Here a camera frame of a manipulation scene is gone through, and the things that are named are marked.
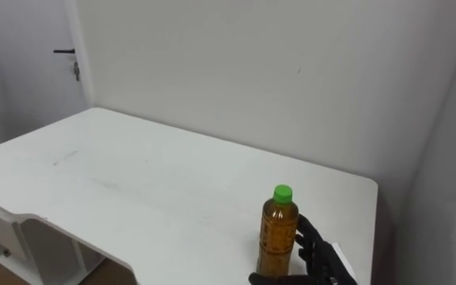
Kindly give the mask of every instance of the plastic bottle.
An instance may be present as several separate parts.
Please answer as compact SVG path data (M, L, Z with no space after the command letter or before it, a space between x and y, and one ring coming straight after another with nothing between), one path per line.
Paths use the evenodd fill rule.
M256 272L263 276L286 276L295 243L298 207L292 202L293 190L275 187L273 198L263 205L260 228L260 256Z

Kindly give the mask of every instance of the bottle label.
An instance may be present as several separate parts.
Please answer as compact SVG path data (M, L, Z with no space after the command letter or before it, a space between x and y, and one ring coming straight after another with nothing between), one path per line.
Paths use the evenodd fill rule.
M288 224L271 222L265 215L261 215L260 245L269 253L287 253L293 249L297 221Z

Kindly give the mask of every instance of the door handle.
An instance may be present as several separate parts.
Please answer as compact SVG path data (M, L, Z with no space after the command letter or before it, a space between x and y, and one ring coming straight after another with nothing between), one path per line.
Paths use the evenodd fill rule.
M54 50L54 53L74 54L75 53L75 49L72 48L72 49L69 49L69 50Z
M75 54L75 49L69 49L69 50L54 50L54 53L60 53L60 54L70 54L74 55ZM75 74L75 79L77 81L80 81L80 68L78 67L78 62L75 60L75 63L73 65L73 73Z

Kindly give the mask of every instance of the scratch mark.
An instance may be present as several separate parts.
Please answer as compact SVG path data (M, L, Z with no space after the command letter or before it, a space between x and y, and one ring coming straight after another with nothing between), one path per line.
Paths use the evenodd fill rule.
M109 190L114 190L114 191L119 191L120 190L119 185L116 184L116 183L105 182L105 181L101 181L101 180L98 180L98 179L92 179L92 181L95 182L96 184L99 184L99 185L103 186L104 188L109 189Z
M58 161L54 162L54 165L53 165L53 166L56 166L56 165L58 165L60 162L66 160L66 159L68 159L68 158L71 158L72 156L76 155L77 152L78 152L78 150L70 152L69 154L65 155L63 158L61 158L61 159L59 159Z

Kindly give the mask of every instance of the amber liquid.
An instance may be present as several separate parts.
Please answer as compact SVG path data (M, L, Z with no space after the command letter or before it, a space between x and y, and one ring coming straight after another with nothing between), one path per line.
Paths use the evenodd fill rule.
M286 276L295 243L298 207L295 203L263 205L260 228L260 256L256 272L263 276Z

